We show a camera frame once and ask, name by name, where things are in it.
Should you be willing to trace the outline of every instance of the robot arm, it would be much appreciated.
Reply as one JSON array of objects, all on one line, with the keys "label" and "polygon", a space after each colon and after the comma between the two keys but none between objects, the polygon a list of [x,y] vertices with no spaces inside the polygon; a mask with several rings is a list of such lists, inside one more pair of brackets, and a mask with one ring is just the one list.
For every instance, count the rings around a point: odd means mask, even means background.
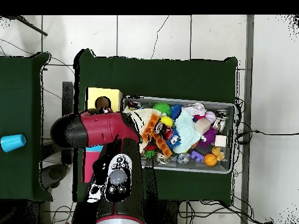
[{"label": "robot arm", "polygon": [[84,203],[89,204],[86,209],[97,210],[94,224],[143,224],[140,136],[130,116],[94,111],[69,114],[53,124],[51,137],[66,148],[106,145],[106,153],[93,164]]}]

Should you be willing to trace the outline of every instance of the green ball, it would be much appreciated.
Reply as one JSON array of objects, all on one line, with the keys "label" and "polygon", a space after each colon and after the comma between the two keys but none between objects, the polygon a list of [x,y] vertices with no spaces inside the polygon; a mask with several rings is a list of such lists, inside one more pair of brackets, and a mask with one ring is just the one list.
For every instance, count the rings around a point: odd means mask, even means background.
[{"label": "green ball", "polygon": [[154,105],[153,109],[156,109],[158,111],[160,111],[161,113],[166,113],[166,115],[169,117],[170,116],[170,110],[171,107],[169,104],[164,103],[164,102],[159,102],[156,105]]}]

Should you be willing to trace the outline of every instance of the white cloth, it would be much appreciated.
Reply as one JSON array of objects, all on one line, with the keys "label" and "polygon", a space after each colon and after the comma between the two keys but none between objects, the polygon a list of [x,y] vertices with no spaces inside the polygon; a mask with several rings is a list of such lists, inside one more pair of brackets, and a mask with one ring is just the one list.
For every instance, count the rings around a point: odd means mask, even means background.
[{"label": "white cloth", "polygon": [[185,109],[191,116],[194,115],[204,116],[207,111],[204,108],[204,105],[202,105],[199,102],[183,106],[182,109]]},{"label": "white cloth", "polygon": [[[144,129],[146,128],[149,120],[151,119],[152,114],[157,115],[160,117],[161,112],[156,109],[145,108],[145,109],[136,109],[130,110],[128,106],[123,110],[123,113],[127,113],[131,116],[133,122],[135,123],[135,128],[139,132],[140,136]],[[139,143],[139,151],[142,153],[143,149],[148,145],[148,142],[142,140],[142,143]]]}]

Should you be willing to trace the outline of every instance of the gray plastic bin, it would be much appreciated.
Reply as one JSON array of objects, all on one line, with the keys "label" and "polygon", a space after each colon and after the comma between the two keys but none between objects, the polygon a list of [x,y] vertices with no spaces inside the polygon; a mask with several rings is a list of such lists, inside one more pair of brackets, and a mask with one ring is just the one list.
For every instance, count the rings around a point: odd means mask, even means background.
[{"label": "gray plastic bin", "polygon": [[[199,102],[205,106],[207,111],[216,112],[218,109],[226,109],[228,110],[228,120],[225,123],[225,127],[223,132],[218,135],[225,135],[227,136],[227,146],[225,148],[221,148],[221,151],[224,152],[224,160],[218,162],[213,167],[208,167],[203,162],[196,162],[193,159],[190,159],[186,164],[180,164],[176,161],[176,156],[178,154],[174,153],[171,156],[171,161],[167,164],[160,164],[156,161],[156,159],[146,159],[145,157],[141,158],[142,166],[154,166],[155,169],[164,169],[164,170],[176,170],[176,171],[183,171],[183,172],[198,172],[198,173],[222,173],[226,174],[229,173],[233,168],[234,162],[234,146],[235,146],[235,120],[237,117],[237,108],[234,104],[230,103],[218,103],[218,102],[209,102],[209,101],[196,101],[196,100],[179,100],[179,99],[166,99],[166,98],[155,98],[155,97],[142,97],[140,96],[139,99],[135,97],[127,96],[123,98],[121,111],[125,109],[128,105],[128,101],[135,101],[140,102],[141,104],[148,104],[151,103],[154,105],[157,102],[165,102],[168,103],[170,106],[175,104],[192,104]],[[206,155],[207,153],[211,153],[212,145],[209,145],[205,149],[201,149],[199,147],[194,148],[194,150],[198,151],[202,155]]]}]

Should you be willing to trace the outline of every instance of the orange toy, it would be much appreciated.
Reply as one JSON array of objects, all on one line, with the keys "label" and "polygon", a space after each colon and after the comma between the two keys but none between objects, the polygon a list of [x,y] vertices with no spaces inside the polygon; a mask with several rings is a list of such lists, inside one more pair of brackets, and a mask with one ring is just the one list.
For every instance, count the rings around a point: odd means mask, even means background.
[{"label": "orange toy", "polygon": [[159,116],[152,114],[151,119],[147,123],[147,127],[144,129],[144,131],[142,133],[142,140],[144,142],[151,140],[152,135],[154,133],[155,125],[158,122],[158,120],[159,120]]},{"label": "orange toy", "polygon": [[170,155],[172,155],[172,152],[168,148],[168,145],[165,142],[165,140],[161,138],[159,135],[157,135],[156,133],[154,133],[153,136],[156,139],[156,145],[158,146],[159,149],[162,150],[163,155],[165,155],[166,158],[170,157]]},{"label": "orange toy", "polygon": [[208,166],[208,167],[213,167],[217,164],[217,157],[214,154],[207,154],[204,159],[203,159],[204,163]]}]

